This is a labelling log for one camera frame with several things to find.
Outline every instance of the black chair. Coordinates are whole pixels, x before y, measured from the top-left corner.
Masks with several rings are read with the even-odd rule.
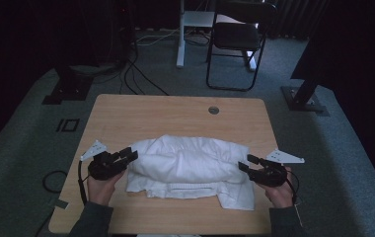
[[[263,49],[267,32],[276,14],[276,7],[270,3],[253,0],[218,0],[215,6],[215,15],[212,23],[211,39],[209,42],[206,61],[206,85],[212,89],[249,91],[255,86],[259,67],[262,60]],[[219,16],[226,16],[236,22],[217,22]],[[240,50],[242,55],[213,53],[216,46],[220,49]],[[246,57],[246,66],[250,65],[251,59],[257,51],[259,59],[257,62],[252,85],[248,88],[231,88],[214,86],[209,83],[209,71],[212,55]]]

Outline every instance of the desk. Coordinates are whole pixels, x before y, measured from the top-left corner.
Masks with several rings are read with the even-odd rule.
[[[180,36],[179,36],[179,49],[178,59],[176,66],[183,68],[185,65],[185,27],[204,27],[212,28],[214,13],[213,12],[197,12],[197,11],[185,11],[185,0],[181,0],[181,16],[180,16]],[[218,18],[217,21],[234,21],[231,18]],[[252,58],[249,63],[250,70],[256,70],[255,59]]]
[[[219,113],[208,109],[217,107]],[[205,136],[237,142],[265,157],[277,147],[264,102],[260,99],[101,95],[94,104],[70,167],[50,231],[68,233],[83,204],[77,184],[80,156],[99,139],[116,152],[135,141],[163,134]],[[83,163],[83,176],[87,166]],[[270,232],[264,191],[255,186],[256,210],[223,209],[217,197],[197,199],[147,198],[127,193],[126,175],[118,181],[110,206],[114,207],[111,233],[132,234],[258,234]]]

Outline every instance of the cable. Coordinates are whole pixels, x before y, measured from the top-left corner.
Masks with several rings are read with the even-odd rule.
[[[135,69],[137,69],[137,71],[145,78],[145,80],[147,80],[149,83],[151,83],[151,85],[153,85],[154,87],[156,87],[157,89],[159,89],[161,92],[163,92],[163,94],[165,94],[166,96],[169,96],[169,94],[166,91],[164,91],[161,87],[159,87],[158,85],[156,85],[146,75],[144,75],[144,73],[134,64],[134,62],[132,62],[129,59],[128,59],[128,61],[131,63],[131,65],[133,67],[135,67]]]
[[[156,39],[155,41],[153,42],[150,42],[148,44],[139,44],[139,46],[150,46],[150,45],[153,45],[154,43],[160,41],[160,40],[163,40],[167,37],[170,37],[172,34],[174,34],[179,28],[173,30],[172,32],[170,32],[169,34],[165,35],[165,36],[145,36],[143,38],[140,38],[138,39],[137,41],[141,41],[141,40],[144,40],[144,39],[147,39],[147,38],[156,38],[156,37],[159,37],[159,39]]]
[[[93,85],[97,85],[97,84],[104,84],[104,83],[107,83],[107,82],[109,82],[109,81],[112,81],[112,80],[113,80],[114,78],[116,78],[117,76],[120,77],[121,74],[122,74],[122,71],[120,70],[120,71],[118,71],[114,76],[112,76],[112,77],[110,77],[110,78],[108,78],[108,79],[106,79],[106,80],[104,80],[104,81],[93,82],[92,84],[93,84]]]
[[[138,90],[143,94],[145,95],[145,93],[141,90],[141,88],[139,87],[138,83],[136,82],[135,80],[135,74],[134,74],[134,69],[131,68],[131,72],[132,72],[132,81],[134,82],[136,88],[138,88]]]
[[[191,40],[191,39],[187,39],[185,38],[185,42],[190,44],[190,45],[195,45],[195,46],[207,46],[209,45],[209,36],[207,36],[206,34],[202,33],[199,35],[201,38],[204,38],[206,39],[206,42],[197,42],[197,41],[194,41],[194,40]]]
[[[80,188],[80,197],[82,198],[83,204],[86,204],[87,202],[87,196],[86,196],[86,190],[84,189],[84,181],[89,177],[86,177],[84,180],[82,179],[82,161],[79,161],[79,168],[77,169],[77,175],[78,175],[78,184]]]
[[[79,71],[79,70],[77,70],[75,68],[72,68],[72,70],[77,75],[91,76],[91,77],[98,77],[98,76],[104,76],[104,75],[114,74],[114,73],[116,73],[117,71],[119,71],[121,69],[122,69],[122,65],[120,65],[120,64],[116,64],[115,66],[108,67],[108,68],[105,68],[105,69],[100,69],[100,70],[94,71],[94,72],[82,72],[82,71]]]
[[[298,190],[299,190],[299,180],[298,180],[298,177],[294,173],[292,173],[291,171],[287,171],[287,172],[289,174],[293,175],[295,177],[296,182],[297,182],[297,188],[294,189],[292,183],[288,179],[286,179],[286,183],[289,185],[289,187],[292,190],[292,203],[295,204],[296,203],[296,199],[298,197],[297,194],[298,194]]]
[[[126,69],[125,74],[123,75],[123,82],[125,83],[126,87],[127,87],[127,88],[128,88],[133,94],[138,95],[138,93],[136,93],[136,91],[134,91],[134,90],[129,86],[129,84],[128,84],[128,80],[126,79],[126,75],[128,74],[128,71],[129,71],[129,69],[131,69],[132,66],[133,66],[133,63],[131,63],[131,64],[129,65],[129,67]]]
[[[119,85],[119,91],[118,91],[118,93],[122,94],[123,82],[122,82],[122,77],[120,77],[120,76],[119,76],[119,81],[120,81],[120,85]]]
[[[53,190],[51,189],[47,184],[46,184],[46,180],[48,179],[48,177],[50,177],[51,175],[53,174],[57,174],[57,173],[60,173],[60,174],[63,174],[65,177],[67,177],[67,173],[65,173],[64,171],[60,171],[60,170],[57,170],[57,171],[52,171],[52,172],[49,172],[48,174],[46,174],[43,179],[42,179],[42,185],[43,185],[43,188],[50,192],[50,193],[53,193],[53,194],[60,194],[61,193],[61,190]]]

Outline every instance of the folded towel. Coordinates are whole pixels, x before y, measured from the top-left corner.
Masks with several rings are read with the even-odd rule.
[[[135,142],[138,159],[128,166],[128,192],[158,198],[218,196],[221,206],[254,209],[253,183],[238,168],[249,148],[206,137],[164,135]]]

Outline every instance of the grey carpet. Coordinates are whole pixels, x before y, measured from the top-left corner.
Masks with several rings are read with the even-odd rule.
[[[206,87],[204,46],[187,44],[185,67],[178,69],[177,41],[160,40],[139,46],[135,65],[172,96],[263,99],[279,149],[306,159],[305,164],[292,168],[300,180],[299,210],[310,236],[375,236],[375,170],[333,92],[319,87],[315,94],[327,107],[329,117],[289,111],[281,93],[281,86],[302,83],[289,78],[305,46],[305,41],[270,39],[257,85],[245,93]],[[242,84],[252,77],[241,59],[230,60],[230,65],[238,62],[240,66],[235,76],[220,83],[236,80]],[[214,61],[215,78],[232,75],[228,65],[218,67],[218,61]],[[99,70],[77,69],[87,73]],[[86,101],[64,101],[57,106],[41,104],[58,80],[56,73],[51,70],[35,82],[0,133],[0,236],[57,236],[49,232],[45,221],[49,221],[59,194],[47,192],[42,179],[51,171],[68,171],[98,95],[131,94],[124,84],[120,89],[124,72],[97,77]],[[132,73],[145,94],[162,95],[136,70],[126,74],[132,88]],[[57,131],[62,119],[79,119],[80,123],[74,132]],[[53,189],[61,189],[63,182],[59,174],[49,179]]]

